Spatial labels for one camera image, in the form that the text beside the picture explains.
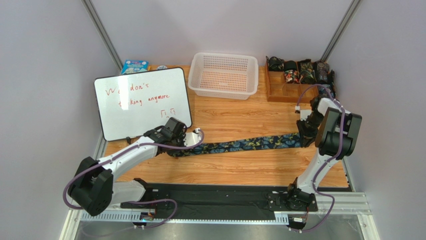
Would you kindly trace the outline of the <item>dark blue floral necktie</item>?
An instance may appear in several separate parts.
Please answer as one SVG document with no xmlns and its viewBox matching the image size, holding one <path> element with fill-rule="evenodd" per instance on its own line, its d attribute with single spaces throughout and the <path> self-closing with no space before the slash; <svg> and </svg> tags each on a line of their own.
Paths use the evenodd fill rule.
<svg viewBox="0 0 426 240">
<path fill-rule="evenodd" d="M 273 149 L 300 148 L 301 138 L 299 133 L 270 135 L 246 138 L 228 142 L 202 143 L 191 149 L 172 150 L 167 154 L 170 157 L 189 157 L 196 155 L 220 154 L 241 151 L 259 151 Z"/>
</svg>

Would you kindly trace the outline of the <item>white plastic perforated basket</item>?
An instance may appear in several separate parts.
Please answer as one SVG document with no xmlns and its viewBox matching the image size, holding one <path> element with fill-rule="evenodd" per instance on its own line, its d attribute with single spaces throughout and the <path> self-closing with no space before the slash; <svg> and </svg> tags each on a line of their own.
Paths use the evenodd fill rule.
<svg viewBox="0 0 426 240">
<path fill-rule="evenodd" d="M 258 60 L 248 55 L 196 53 L 187 85 L 198 96 L 247 100 L 258 90 Z"/>
</svg>

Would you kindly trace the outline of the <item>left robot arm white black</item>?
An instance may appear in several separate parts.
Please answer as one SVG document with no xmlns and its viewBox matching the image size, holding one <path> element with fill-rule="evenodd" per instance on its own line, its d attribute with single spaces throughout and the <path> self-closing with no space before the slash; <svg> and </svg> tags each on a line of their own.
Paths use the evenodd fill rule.
<svg viewBox="0 0 426 240">
<path fill-rule="evenodd" d="M 99 159 L 84 158 L 63 190 L 64 203 L 94 217 L 111 205 L 141 200 L 146 192 L 141 182 L 118 182 L 118 178 L 143 161 L 170 150 L 186 149 L 189 144 L 185 138 L 186 125 L 172 117 L 116 153 Z"/>
</svg>

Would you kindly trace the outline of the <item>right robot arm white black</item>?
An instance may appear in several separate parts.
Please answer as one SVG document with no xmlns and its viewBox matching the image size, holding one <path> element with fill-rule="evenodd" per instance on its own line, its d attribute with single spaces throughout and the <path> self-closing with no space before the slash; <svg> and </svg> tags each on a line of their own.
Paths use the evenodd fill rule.
<svg viewBox="0 0 426 240">
<path fill-rule="evenodd" d="M 300 145 L 314 144 L 316 152 L 307 169 L 287 188 L 285 204 L 294 211 L 314 204 L 319 183 L 339 160 L 350 156 L 358 140 L 362 116 L 342 108 L 335 99 L 316 96 L 310 102 L 310 115 L 296 125 Z"/>
</svg>

